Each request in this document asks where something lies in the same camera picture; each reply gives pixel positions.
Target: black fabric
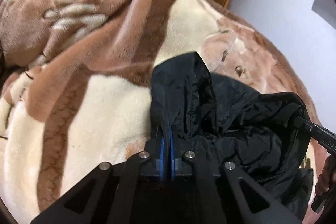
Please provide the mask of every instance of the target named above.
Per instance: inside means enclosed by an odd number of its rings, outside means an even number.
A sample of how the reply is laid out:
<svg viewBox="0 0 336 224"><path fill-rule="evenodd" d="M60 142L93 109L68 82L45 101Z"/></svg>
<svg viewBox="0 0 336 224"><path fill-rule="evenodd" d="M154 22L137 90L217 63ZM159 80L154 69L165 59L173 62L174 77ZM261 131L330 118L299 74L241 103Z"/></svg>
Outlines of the black fabric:
<svg viewBox="0 0 336 224"><path fill-rule="evenodd" d="M174 126L196 153L233 161L298 218L303 219L312 189L312 171L299 169L310 136L294 128L309 120L294 93L262 95L229 77L211 74L197 53L157 66L152 75L152 134L168 136Z"/></svg>

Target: human hand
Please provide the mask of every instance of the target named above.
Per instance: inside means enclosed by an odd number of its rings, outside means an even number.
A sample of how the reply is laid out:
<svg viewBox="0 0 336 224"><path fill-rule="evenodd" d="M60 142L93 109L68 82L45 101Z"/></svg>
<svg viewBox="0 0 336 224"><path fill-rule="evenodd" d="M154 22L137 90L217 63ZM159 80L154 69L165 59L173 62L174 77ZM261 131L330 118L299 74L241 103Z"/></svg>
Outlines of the human hand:
<svg viewBox="0 0 336 224"><path fill-rule="evenodd" d="M318 196L328 192L330 188L330 183L336 182L336 158L334 156L329 156L325 160L325 164L322 173L317 179L317 184L315 186L315 193Z"/></svg>

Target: blanket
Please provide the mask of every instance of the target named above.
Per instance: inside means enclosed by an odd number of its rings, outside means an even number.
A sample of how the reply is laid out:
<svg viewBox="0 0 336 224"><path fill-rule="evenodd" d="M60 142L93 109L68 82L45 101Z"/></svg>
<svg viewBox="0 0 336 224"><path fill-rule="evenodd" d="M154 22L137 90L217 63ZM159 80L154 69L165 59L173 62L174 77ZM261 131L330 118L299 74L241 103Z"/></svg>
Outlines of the blanket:
<svg viewBox="0 0 336 224"><path fill-rule="evenodd" d="M0 41L0 196L19 224L99 163L143 150L152 70L177 55L196 51L261 93L296 92L319 123L280 52L206 0L1 0Z"/></svg>

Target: silver bolt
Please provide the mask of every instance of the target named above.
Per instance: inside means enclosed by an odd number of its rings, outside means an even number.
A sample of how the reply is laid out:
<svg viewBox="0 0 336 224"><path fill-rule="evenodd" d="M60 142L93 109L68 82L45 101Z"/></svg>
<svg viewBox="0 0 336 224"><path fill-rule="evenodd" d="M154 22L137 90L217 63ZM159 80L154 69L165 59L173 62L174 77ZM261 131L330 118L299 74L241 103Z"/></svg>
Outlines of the silver bolt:
<svg viewBox="0 0 336 224"><path fill-rule="evenodd" d="M140 158L149 158L150 154L147 151L142 151L139 153Z"/></svg>
<svg viewBox="0 0 336 224"><path fill-rule="evenodd" d="M236 168L236 165L232 161L228 161L225 163L225 168L228 170L233 170Z"/></svg>
<svg viewBox="0 0 336 224"><path fill-rule="evenodd" d="M194 151L186 151L184 154L187 158L194 158L196 156Z"/></svg>
<svg viewBox="0 0 336 224"><path fill-rule="evenodd" d="M102 162L101 164L99 164L99 168L100 170L107 170L108 168L110 168L110 164L108 162Z"/></svg>

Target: white wall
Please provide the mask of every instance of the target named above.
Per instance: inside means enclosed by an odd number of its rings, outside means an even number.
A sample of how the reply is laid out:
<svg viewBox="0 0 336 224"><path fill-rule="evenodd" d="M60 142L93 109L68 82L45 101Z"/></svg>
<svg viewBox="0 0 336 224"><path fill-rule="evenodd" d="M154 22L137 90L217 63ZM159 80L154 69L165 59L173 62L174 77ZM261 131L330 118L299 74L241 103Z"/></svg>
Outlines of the white wall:
<svg viewBox="0 0 336 224"><path fill-rule="evenodd" d="M311 10L314 0L231 0L286 56L308 89L319 118L336 132L336 30Z"/></svg>

